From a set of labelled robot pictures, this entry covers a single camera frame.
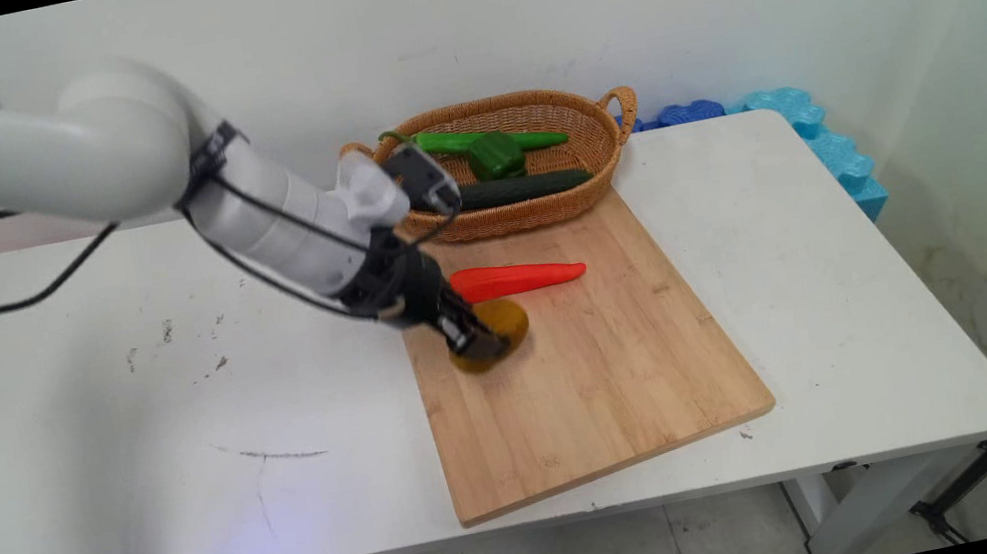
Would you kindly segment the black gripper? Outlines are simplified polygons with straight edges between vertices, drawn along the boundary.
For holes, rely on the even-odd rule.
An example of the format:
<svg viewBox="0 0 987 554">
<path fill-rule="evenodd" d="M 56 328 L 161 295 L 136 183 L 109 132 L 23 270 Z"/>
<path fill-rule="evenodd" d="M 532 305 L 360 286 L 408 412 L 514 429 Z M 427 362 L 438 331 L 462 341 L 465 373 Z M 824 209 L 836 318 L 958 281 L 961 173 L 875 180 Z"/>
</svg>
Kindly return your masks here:
<svg viewBox="0 0 987 554">
<path fill-rule="evenodd" d="M 397 329 L 437 326 L 461 365 L 502 358 L 511 345 L 503 300 L 470 304 L 449 289 L 434 258 L 390 227 L 371 232 L 369 242 L 361 268 L 338 292 L 342 305 Z"/>
</svg>

